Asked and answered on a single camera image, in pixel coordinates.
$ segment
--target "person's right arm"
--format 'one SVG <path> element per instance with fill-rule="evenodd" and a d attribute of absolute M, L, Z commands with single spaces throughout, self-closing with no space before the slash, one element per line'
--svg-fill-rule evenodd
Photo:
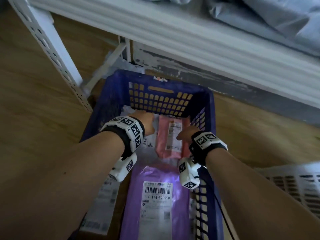
<path fill-rule="evenodd" d="M 190 141 L 191 135 L 180 139 Z M 319 239 L 320 220 L 228 151 L 216 148 L 206 167 L 240 239 Z"/>

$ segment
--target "basket handle hole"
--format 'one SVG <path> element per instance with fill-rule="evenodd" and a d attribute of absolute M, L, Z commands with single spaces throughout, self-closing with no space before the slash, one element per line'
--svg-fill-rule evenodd
<path fill-rule="evenodd" d="M 158 92 L 174 93 L 174 91 L 172 91 L 170 89 L 158 88 L 158 87 L 153 87 L 153 86 L 149 86 L 148 89 L 152 90 L 152 91 L 158 91 Z"/>

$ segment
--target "white plastic basket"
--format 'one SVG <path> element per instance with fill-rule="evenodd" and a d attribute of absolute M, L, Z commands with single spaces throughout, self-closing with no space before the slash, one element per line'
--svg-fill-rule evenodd
<path fill-rule="evenodd" d="M 320 161 L 256 170 L 320 218 Z"/>

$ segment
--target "wooden floor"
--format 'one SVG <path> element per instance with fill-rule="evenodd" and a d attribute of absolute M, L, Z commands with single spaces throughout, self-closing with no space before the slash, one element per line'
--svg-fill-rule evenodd
<path fill-rule="evenodd" d="M 83 78 L 117 36 L 53 15 Z M 0 182 L 78 143 L 89 114 L 12 9 L 0 13 Z M 218 136 L 254 167 L 320 160 L 320 129 L 215 94 Z"/>

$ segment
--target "forearm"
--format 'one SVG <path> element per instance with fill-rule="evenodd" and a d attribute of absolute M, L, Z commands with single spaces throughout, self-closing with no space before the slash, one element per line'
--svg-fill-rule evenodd
<path fill-rule="evenodd" d="M 314 215 L 226 150 L 209 152 L 206 166 L 240 239 L 320 236 L 320 221 Z"/>
<path fill-rule="evenodd" d="M 2 236 L 67 239 L 124 149 L 118 135 L 102 132 L 75 145 L 53 167 L 4 185 L 0 192 L 6 196 L 0 200 Z"/>

